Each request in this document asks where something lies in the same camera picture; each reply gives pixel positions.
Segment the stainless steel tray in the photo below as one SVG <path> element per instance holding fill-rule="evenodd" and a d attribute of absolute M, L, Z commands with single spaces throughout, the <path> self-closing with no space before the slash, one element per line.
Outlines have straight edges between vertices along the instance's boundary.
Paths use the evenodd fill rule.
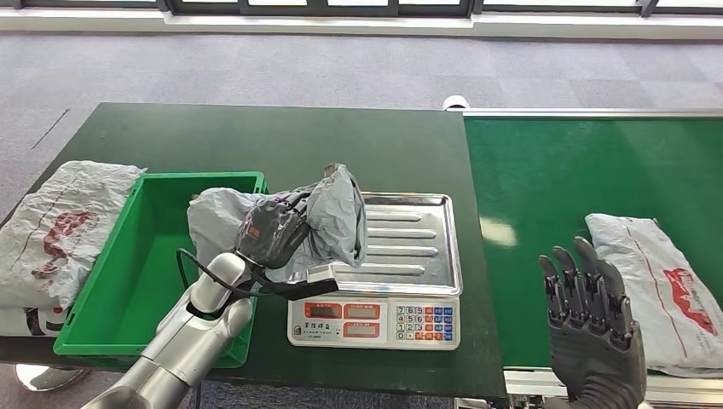
<path fill-rule="evenodd" d="M 330 264 L 339 291 L 458 296 L 462 277 L 452 199 L 423 193 L 364 193 L 363 197 L 367 258 L 359 268 Z"/>

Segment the weighing scale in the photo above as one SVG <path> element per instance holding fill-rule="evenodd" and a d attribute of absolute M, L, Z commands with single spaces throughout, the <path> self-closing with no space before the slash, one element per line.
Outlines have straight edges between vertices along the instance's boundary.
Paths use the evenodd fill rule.
<path fill-rule="evenodd" d="M 365 262 L 359 268 L 332 262 L 313 269 L 331 269 L 339 290 L 289 302 L 289 341 L 304 347 L 456 349 L 462 278 L 452 199 L 423 193 L 363 197 Z"/>

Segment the green tabletop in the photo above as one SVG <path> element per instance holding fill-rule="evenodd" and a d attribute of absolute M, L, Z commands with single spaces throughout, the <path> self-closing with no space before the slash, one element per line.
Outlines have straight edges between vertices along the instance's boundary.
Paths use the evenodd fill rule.
<path fill-rule="evenodd" d="M 344 163 L 363 190 L 446 193 L 454 203 L 464 293 L 452 352 L 293 347 L 286 302 L 259 300 L 246 364 L 213 377 L 431 395 L 505 395 L 462 117 L 447 112 L 100 104 L 32 189 L 73 159 L 149 172 L 259 170 L 270 191 Z M 0 337 L 0 360 L 82 365 L 52 340 Z"/>
<path fill-rule="evenodd" d="M 589 213 L 656 218 L 723 301 L 723 119 L 466 117 L 465 127 L 505 366 L 549 365 L 537 256 L 589 237 Z"/>

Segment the green plastic crate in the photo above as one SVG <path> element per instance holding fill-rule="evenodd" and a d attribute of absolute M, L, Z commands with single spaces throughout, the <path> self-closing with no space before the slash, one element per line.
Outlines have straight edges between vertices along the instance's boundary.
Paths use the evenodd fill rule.
<path fill-rule="evenodd" d="M 109 369 L 125 369 L 136 361 L 183 293 L 176 249 L 194 251 L 188 202 L 211 187 L 266 193 L 260 172 L 151 174 L 136 181 L 55 340 L 56 354 Z M 190 276 L 198 269 L 189 260 L 184 267 L 194 282 Z M 252 327 L 253 316 L 214 367 L 246 362 Z"/>

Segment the package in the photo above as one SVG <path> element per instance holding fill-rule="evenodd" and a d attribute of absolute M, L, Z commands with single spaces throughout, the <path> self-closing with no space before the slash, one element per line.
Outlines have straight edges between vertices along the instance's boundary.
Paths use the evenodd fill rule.
<path fill-rule="evenodd" d="M 310 192 L 306 214 L 311 233 L 289 263 L 267 270 L 267 277 L 286 281 L 295 272 L 332 260 L 359 267 L 367 254 L 367 216 L 354 176 L 341 164 L 330 176 L 299 189 Z M 215 256 L 233 251 L 253 206 L 283 194 L 239 193 L 222 187 L 202 192 L 188 207 L 188 228 L 199 261 L 208 265 Z"/>
<path fill-rule="evenodd" d="M 143 170 L 72 161 L 0 228 L 0 308 L 67 308 Z"/>
<path fill-rule="evenodd" d="M 585 221 L 598 256 L 620 270 L 648 368 L 723 377 L 720 306 L 656 221 L 603 214 Z"/>

